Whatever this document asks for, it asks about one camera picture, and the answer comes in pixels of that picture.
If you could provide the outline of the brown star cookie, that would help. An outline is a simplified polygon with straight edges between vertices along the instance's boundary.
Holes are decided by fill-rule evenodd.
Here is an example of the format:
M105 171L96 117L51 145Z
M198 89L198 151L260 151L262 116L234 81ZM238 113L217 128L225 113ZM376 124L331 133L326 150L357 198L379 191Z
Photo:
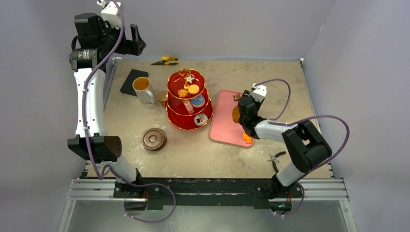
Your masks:
M233 98L234 98L234 101L239 101L239 99L241 98L241 94L240 93L237 93L237 94L235 94L235 95L233 95Z

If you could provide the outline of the pink serving tray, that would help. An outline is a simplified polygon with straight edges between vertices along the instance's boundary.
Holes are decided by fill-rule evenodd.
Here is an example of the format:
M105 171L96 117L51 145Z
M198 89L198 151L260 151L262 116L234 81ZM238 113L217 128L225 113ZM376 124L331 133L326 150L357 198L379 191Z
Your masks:
M221 90L218 93L209 128L209 138L215 142L251 147L254 140L244 139L242 126L234 123L232 119L232 111L237 106L234 96L237 94L239 93L230 90Z

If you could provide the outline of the blue frosted donut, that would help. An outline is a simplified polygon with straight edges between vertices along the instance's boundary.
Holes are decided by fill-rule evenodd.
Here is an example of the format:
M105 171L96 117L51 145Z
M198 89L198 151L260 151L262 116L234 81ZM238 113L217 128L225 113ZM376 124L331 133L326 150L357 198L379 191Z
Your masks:
M205 99L202 94L199 94L195 98L190 99L190 102L194 108L200 108L204 106Z

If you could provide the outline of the round orange cookie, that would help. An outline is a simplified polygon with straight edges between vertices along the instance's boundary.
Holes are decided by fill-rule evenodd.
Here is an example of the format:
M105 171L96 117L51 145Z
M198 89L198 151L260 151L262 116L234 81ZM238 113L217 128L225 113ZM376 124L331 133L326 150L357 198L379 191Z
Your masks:
M198 85L189 85L187 90L188 90L188 93L192 95L198 94L200 92L200 88Z

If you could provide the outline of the pink cake slice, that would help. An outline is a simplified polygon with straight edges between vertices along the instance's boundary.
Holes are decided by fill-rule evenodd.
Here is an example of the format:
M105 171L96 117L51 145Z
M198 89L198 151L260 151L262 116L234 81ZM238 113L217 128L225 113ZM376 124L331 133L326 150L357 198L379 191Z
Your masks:
M183 102L183 104L184 104L184 106L187 110L188 115L193 115L194 114L194 108L193 108L190 100L183 100L182 102Z

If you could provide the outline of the red three-tier cake stand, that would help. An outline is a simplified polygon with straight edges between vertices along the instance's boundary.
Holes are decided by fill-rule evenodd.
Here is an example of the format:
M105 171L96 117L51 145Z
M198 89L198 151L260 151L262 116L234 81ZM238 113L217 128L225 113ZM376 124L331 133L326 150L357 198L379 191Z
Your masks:
M213 116L206 81L195 69L181 69L170 75L166 97L168 120L181 130L202 128Z

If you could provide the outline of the white star cookie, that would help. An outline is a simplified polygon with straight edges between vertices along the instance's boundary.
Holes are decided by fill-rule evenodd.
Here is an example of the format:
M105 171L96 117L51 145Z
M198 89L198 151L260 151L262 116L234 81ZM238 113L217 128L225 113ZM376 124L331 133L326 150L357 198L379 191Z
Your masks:
M185 77L186 83L192 84L194 80L196 80L195 76L189 74Z

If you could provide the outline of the orange flower cookie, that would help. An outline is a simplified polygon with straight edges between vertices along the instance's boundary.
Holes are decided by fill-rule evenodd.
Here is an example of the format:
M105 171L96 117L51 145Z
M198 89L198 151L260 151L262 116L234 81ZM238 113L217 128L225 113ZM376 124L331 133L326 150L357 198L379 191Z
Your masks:
M186 89L179 89L178 91L177 91L177 94L178 94L178 96L180 97L180 98L184 98L184 97L186 97L187 95L188 95L188 91L186 90Z

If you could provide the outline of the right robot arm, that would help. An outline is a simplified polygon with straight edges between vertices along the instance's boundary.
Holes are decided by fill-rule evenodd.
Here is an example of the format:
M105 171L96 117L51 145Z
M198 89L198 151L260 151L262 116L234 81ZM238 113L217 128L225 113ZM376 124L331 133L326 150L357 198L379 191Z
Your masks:
M274 123L258 115L264 95L245 90L237 102L238 123L247 136L284 143L290 164L273 176L272 192L279 197L291 184L330 158L332 149L315 125L308 119L295 124Z

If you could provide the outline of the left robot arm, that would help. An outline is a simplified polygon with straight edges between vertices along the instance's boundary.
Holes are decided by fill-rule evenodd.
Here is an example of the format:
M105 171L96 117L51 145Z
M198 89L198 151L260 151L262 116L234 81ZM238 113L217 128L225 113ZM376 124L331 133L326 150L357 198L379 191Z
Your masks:
M90 161L99 179L110 170L118 182L126 183L125 191L133 198L144 193L140 174L122 156L118 136L108 134L104 120L105 66L113 53L140 55L145 43L136 25L131 25L132 40L124 35L124 19L120 12L84 13L76 15L77 35L71 43L69 62L76 82L78 119L74 138L68 148Z

